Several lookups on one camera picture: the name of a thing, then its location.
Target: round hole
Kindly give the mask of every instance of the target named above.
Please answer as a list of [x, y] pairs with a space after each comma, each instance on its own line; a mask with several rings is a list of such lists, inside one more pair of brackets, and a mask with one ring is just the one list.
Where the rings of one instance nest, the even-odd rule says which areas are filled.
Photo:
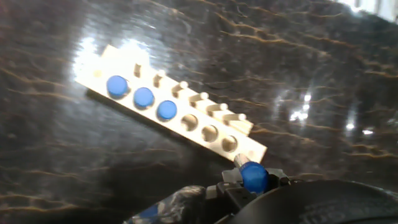
[[205, 140], [206, 142], [215, 141], [217, 139], [217, 135], [218, 135], [218, 131], [212, 125], [204, 127], [203, 130], [201, 131], [201, 136], [202, 136], [203, 140]]
[[223, 150], [226, 152], [233, 152], [238, 147], [238, 142], [235, 137], [227, 136], [222, 142]]
[[187, 131], [193, 131], [198, 126], [198, 119], [192, 114], [187, 114], [182, 118], [181, 126]]

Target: dark marble surface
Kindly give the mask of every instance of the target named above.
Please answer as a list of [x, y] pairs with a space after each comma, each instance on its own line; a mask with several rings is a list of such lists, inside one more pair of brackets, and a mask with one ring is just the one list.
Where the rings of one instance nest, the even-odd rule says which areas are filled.
[[0, 223], [120, 223], [232, 163], [73, 81], [106, 45], [255, 123], [263, 164], [398, 190], [398, 27], [330, 1], [1, 0]]

